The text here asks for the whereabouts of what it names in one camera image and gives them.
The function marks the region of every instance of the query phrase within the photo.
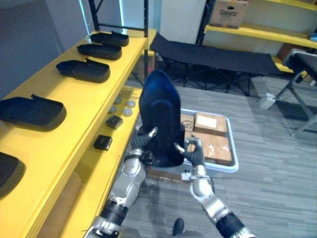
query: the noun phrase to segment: person's foot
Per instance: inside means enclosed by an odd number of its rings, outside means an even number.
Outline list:
[[[181,218],[178,218],[175,223],[174,223],[174,228],[173,228],[173,234],[172,236],[180,236],[183,234],[184,230],[184,220]]]

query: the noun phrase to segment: yellow metal shelving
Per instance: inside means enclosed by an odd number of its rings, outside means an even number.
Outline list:
[[[287,73],[293,73],[293,70],[291,70],[289,67],[284,66],[284,65],[282,64],[282,61],[281,61],[281,59],[280,59],[279,57],[277,57],[277,56],[271,56],[271,57],[272,57],[272,60],[274,61],[275,65],[276,65],[276,67],[277,67],[280,71],[282,71],[282,72],[287,72]]]
[[[153,42],[153,39],[155,37],[155,35],[157,34],[157,30],[156,29],[151,29],[149,28],[148,31],[148,44],[147,44],[147,49],[148,50],[148,55],[149,56],[154,56],[154,51],[150,50],[150,45]],[[144,32],[143,31],[137,31],[137,30],[128,30],[127,31],[127,35],[131,36],[131,37],[143,37],[144,36]]]
[[[314,5],[312,3],[302,2],[299,0],[265,0],[265,1],[272,1],[272,2],[276,2],[276,3],[280,3],[280,4],[305,8],[305,9],[312,10],[312,11],[317,11],[316,5]]]
[[[317,49],[317,42],[309,40],[308,36],[304,33],[287,31],[279,28],[261,26],[251,23],[242,23],[239,29],[207,25],[205,27],[205,32],[207,31],[217,31],[235,35],[256,37]]]
[[[132,87],[123,87],[122,89],[125,94],[130,91],[130,99],[136,102],[136,106],[132,108],[133,114],[130,117],[123,115],[123,108],[129,98],[122,97],[122,102],[117,105],[115,115],[123,118],[123,124],[117,130],[113,130],[103,123],[95,134],[92,143],[75,169],[83,181],[83,186],[60,238],[81,238],[93,218],[100,213],[110,191],[122,153],[129,141],[131,128],[138,118],[138,98],[142,92],[141,89]],[[108,151],[97,150],[93,147],[93,142],[99,134],[112,137],[113,141]]]
[[[31,94],[62,102],[64,122],[50,132],[16,127],[0,121],[0,151],[17,157],[26,172],[17,187],[0,201],[0,237],[35,237],[86,148],[103,123],[110,106],[146,45],[146,38],[130,38],[118,60],[89,57],[110,66],[109,79],[101,84],[59,74],[65,60],[84,61],[76,46],[86,37],[34,74],[6,98]]]

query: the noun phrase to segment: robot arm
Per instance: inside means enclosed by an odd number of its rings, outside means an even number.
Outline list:
[[[178,144],[175,148],[193,165],[193,174],[182,174],[182,179],[191,182],[192,196],[199,201],[204,212],[224,238],[255,238],[250,230],[230,211],[213,192],[211,178],[206,174],[205,158],[200,139],[190,137],[188,144],[195,145],[194,152],[188,152]]]
[[[146,177],[145,165],[151,161],[143,148],[155,136],[156,131],[155,127],[146,135],[133,135],[132,150],[124,157],[124,165],[112,186],[110,199],[100,215],[94,219],[84,238],[118,237],[128,209],[137,199],[141,183]]]

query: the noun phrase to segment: small black box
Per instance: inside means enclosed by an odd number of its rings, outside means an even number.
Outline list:
[[[94,147],[99,150],[108,150],[112,142],[112,138],[106,135],[99,135],[94,143]]]
[[[122,118],[117,117],[115,115],[109,117],[108,120],[106,120],[106,125],[115,130],[117,130],[117,128],[121,126],[122,123]]]

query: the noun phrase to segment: white tray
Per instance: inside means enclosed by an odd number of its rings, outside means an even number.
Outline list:
[[[206,112],[181,109],[181,114],[195,116],[195,113],[206,113]],[[228,141],[229,141],[229,147],[230,147],[231,158],[232,158],[232,161],[227,165],[219,165],[219,164],[206,162],[207,174],[209,176],[213,176],[219,172],[234,173],[234,172],[238,171],[239,162],[238,162],[238,158],[237,158],[236,147],[235,147],[234,141],[233,141],[233,134],[232,134],[232,130],[231,130],[230,120],[224,115],[213,114],[213,113],[206,113],[206,114],[215,115],[215,116],[223,116],[226,118],[227,128],[228,128],[228,132],[226,134],[226,137],[228,138]],[[154,168],[154,167],[152,167],[152,169],[180,174],[180,173],[183,173],[185,171],[191,171],[192,165],[190,164],[190,162],[188,160],[185,159],[184,163],[180,166],[171,167],[171,168]]]

